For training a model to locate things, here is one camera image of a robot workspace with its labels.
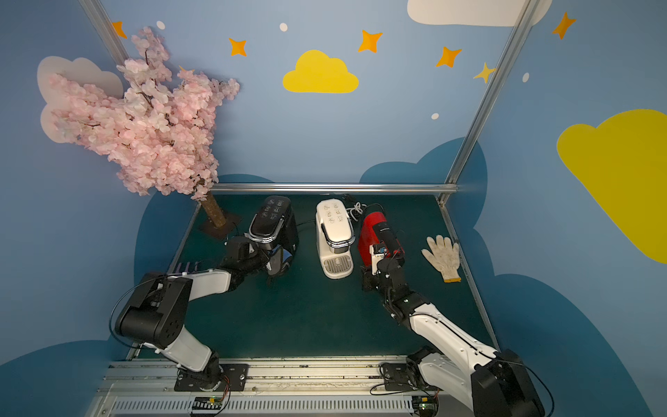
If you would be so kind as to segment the blue microfibre cloth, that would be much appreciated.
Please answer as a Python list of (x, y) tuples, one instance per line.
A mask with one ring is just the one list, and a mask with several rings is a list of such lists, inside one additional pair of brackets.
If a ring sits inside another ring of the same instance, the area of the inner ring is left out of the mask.
[(281, 269), (288, 270), (294, 260), (294, 255), (286, 248), (281, 249)]

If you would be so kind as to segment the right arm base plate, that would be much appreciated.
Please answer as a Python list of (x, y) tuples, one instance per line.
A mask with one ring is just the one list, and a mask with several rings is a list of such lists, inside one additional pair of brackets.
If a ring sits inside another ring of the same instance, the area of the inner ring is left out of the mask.
[(431, 386), (421, 376), (413, 363), (380, 364), (380, 375), (383, 378), (385, 391), (425, 391), (436, 392), (437, 387)]

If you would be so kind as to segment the black coffee machine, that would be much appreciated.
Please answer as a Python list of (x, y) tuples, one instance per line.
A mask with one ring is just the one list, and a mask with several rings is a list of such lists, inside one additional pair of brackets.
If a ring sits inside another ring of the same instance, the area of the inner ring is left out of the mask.
[(295, 258), (299, 245), (299, 234), (291, 200), (286, 196), (267, 197), (249, 226), (245, 236), (262, 248), (271, 250), (272, 264), (276, 268), (269, 278), (283, 276), (288, 270), (281, 269), (281, 249), (286, 248)]

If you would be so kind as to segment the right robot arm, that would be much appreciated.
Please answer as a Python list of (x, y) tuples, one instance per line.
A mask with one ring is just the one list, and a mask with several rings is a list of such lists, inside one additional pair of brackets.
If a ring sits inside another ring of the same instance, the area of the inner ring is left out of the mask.
[(412, 358), (417, 376), (476, 416), (545, 416), (526, 365), (510, 350), (478, 341), (409, 288), (400, 263), (387, 257), (371, 268), (363, 288), (375, 289), (399, 324), (432, 344)]

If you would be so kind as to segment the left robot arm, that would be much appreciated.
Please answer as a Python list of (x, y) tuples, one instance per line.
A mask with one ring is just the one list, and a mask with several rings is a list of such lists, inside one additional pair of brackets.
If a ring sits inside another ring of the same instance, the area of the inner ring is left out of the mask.
[(239, 287), (245, 277), (269, 264), (271, 250), (244, 236), (227, 245), (220, 266), (178, 275), (149, 273), (135, 286), (112, 327), (115, 335), (154, 349), (193, 373), (214, 369), (214, 351), (185, 328), (189, 304)]

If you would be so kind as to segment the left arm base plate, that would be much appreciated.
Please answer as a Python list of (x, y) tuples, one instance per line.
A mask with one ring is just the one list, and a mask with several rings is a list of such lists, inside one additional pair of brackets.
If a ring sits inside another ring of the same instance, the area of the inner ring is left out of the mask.
[(245, 389), (249, 366), (245, 363), (223, 363), (201, 372), (178, 370), (175, 392), (241, 392)]

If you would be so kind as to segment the red coffee machine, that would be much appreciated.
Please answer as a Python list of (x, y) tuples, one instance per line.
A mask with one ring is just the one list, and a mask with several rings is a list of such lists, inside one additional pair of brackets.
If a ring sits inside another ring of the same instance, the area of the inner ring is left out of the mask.
[(401, 267), (405, 264), (405, 251), (393, 229), (387, 221), (387, 217), (381, 211), (372, 212), (364, 218), (361, 224), (359, 239), (359, 252), (361, 260), (366, 268), (372, 267), (371, 248), (383, 246), (384, 257), (390, 257)]

